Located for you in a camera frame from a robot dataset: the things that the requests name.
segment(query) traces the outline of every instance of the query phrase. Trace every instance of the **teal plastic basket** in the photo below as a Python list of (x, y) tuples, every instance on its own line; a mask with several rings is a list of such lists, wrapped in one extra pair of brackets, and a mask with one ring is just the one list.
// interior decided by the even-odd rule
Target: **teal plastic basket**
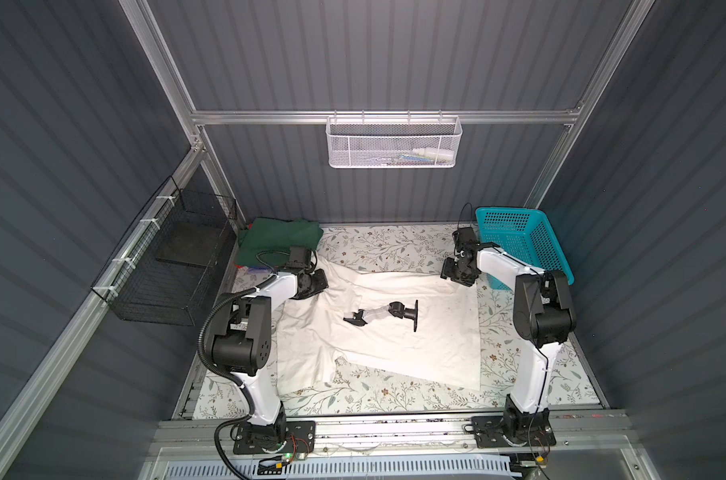
[[(481, 242), (495, 242), (510, 255), (544, 270), (561, 270), (573, 284), (573, 273), (544, 212), (528, 208), (484, 206), (475, 210)], [(491, 288), (509, 290), (492, 275)]]

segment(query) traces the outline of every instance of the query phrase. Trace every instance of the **black mesh basket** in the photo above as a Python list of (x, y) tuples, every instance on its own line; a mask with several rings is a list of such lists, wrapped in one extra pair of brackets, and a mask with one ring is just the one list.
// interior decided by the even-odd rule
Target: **black mesh basket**
[(177, 190), (155, 219), (140, 220), (147, 228), (111, 285), (93, 291), (122, 320), (201, 324), (237, 241), (236, 211), (230, 197)]

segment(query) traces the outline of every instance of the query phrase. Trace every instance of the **striped dark wall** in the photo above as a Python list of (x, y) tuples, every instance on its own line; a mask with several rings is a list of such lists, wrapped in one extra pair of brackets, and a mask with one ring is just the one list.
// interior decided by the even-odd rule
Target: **striped dark wall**
[[(198, 110), (573, 108), (628, 0), (151, 0)], [(450, 169), (336, 170), (322, 127), (208, 127), (245, 216), (522, 206), (560, 126), (464, 125)]]
[(666, 479), (726, 478), (726, 1), (656, 2), (542, 208)]
[[(117, 2), (0, 1), (0, 418), (189, 146)], [(132, 478), (194, 332), (99, 327), (7, 478)]]

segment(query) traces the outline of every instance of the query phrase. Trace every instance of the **floral patterned mat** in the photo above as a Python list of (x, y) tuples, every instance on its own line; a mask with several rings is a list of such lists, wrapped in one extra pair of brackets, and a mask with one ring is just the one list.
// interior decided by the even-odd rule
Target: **floral patterned mat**
[[(318, 252), (336, 264), (356, 270), (438, 274), (445, 257), (454, 253), (451, 233), (455, 228), (448, 224), (324, 228)], [(232, 291), (255, 285), (266, 275), (241, 268)], [(492, 290), (487, 275), (481, 275), (477, 285), (481, 341), (479, 391), (371, 369), (342, 359), (337, 361), (336, 376), (331, 383), (282, 396), (286, 413), (296, 416), (503, 406), (506, 394), (515, 383), (523, 340), (512, 326), (512, 293)], [(277, 382), (276, 365), (280, 355), (274, 325), (281, 314), (282, 307), (272, 316), (273, 358), (265, 367), (273, 383)], [(550, 403), (599, 403), (569, 342), (560, 351), (552, 376)], [(233, 384), (208, 372), (194, 418), (231, 418), (243, 412), (240, 393)]]

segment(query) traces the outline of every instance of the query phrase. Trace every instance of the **white mesh basket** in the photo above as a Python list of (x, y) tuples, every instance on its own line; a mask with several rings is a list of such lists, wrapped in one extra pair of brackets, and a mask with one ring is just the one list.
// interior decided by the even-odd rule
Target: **white mesh basket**
[(329, 117), (325, 133), (333, 168), (451, 168), (462, 130), (458, 117)]

